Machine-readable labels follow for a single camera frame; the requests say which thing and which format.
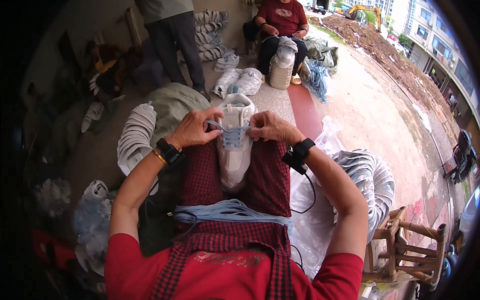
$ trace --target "yellow excavator arm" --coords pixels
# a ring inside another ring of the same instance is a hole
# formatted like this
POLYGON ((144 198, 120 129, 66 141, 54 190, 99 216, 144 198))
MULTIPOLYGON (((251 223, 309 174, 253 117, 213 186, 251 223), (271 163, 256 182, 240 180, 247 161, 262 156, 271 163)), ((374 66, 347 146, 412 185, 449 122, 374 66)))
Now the yellow excavator arm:
POLYGON ((380 32, 380 24, 382 23, 382 18, 381 14, 382 11, 380 10, 380 7, 368 7, 364 5, 354 5, 349 11, 348 15, 345 15, 347 18, 354 20, 355 19, 355 12, 357 11, 369 11, 369 12, 374 12, 376 17, 377 17, 377 31, 380 32))

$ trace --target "gold bracelet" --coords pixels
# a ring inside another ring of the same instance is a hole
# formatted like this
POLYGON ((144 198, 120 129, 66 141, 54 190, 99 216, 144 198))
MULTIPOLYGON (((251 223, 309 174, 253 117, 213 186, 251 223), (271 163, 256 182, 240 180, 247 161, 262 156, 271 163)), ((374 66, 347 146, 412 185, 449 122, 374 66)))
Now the gold bracelet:
POLYGON ((152 150, 153 153, 155 153, 156 156, 158 156, 158 158, 160 158, 160 160, 162 161, 162 163, 166 166, 167 165, 167 161, 155 150, 155 148, 152 150))

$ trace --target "excavator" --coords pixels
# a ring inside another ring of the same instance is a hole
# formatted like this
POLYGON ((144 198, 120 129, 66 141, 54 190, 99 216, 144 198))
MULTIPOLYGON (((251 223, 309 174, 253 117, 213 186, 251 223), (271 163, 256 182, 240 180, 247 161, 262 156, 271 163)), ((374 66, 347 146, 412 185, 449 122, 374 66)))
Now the excavator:
POLYGON ((377 32, 380 32, 380 24, 382 23, 382 18, 381 18, 382 11, 380 10, 380 7, 373 8, 365 5, 354 5, 349 10, 343 10, 339 7, 335 7, 334 9, 334 12, 341 14, 347 19, 351 19, 357 22, 363 21, 364 14, 360 13, 360 11, 369 11, 369 12, 375 13, 375 15, 377 16, 377 26, 378 26, 377 32))

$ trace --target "red checkered apron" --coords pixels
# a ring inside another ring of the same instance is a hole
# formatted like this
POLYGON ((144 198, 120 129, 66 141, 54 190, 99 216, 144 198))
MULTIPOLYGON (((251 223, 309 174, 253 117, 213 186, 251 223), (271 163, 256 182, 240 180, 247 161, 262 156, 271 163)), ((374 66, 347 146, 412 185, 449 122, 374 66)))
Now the red checkered apron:
MULTIPOLYGON (((276 216, 291 216, 290 176, 281 162, 285 144, 275 141, 255 142, 246 174, 246 188, 238 196, 248 207, 276 216)), ((223 200, 218 175, 218 157, 213 142, 185 149, 190 163, 184 174, 181 205, 209 205, 223 200)), ((178 224, 184 231, 190 224, 178 224)), ((155 280, 150 299, 175 296, 183 267, 195 251, 229 252, 263 246, 272 258, 269 299, 293 299, 290 242, 287 227, 277 223, 205 221, 174 242, 167 265, 155 280)))

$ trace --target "yellow slipper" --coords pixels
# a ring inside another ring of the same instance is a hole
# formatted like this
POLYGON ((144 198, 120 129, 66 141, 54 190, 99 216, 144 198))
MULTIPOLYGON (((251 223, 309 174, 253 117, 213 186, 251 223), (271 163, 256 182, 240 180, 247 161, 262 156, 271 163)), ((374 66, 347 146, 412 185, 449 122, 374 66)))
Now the yellow slipper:
POLYGON ((298 75, 298 73, 297 73, 295 76, 292 76, 292 78, 290 79, 290 83, 291 84, 301 84, 300 75, 298 75))

